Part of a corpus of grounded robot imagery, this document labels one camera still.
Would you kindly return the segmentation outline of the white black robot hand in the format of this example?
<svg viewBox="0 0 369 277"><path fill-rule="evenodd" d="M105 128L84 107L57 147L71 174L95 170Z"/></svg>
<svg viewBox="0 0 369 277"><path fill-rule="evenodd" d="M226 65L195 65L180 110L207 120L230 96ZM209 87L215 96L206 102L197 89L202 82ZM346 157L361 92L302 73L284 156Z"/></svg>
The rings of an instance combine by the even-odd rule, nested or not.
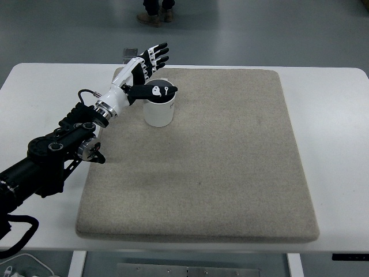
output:
<svg viewBox="0 0 369 277"><path fill-rule="evenodd" d="M109 91L99 97L95 111L110 120L137 99L163 100L175 95L178 89L173 85L159 86L146 83L154 73L165 66L169 60L168 52L168 44L162 43L129 60L113 78Z"/></svg>

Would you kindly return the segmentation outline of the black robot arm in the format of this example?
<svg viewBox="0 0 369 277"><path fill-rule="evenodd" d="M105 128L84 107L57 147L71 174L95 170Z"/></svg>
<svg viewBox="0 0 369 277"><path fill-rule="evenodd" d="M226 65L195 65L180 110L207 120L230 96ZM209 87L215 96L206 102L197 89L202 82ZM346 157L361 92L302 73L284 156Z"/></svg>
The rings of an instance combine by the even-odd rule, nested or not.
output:
<svg viewBox="0 0 369 277"><path fill-rule="evenodd" d="M13 212L33 194L63 192L64 181L82 161L105 163L95 130L107 127L110 118L101 101L95 106L79 101L58 128L31 140L26 157L1 172L1 213Z"/></svg>

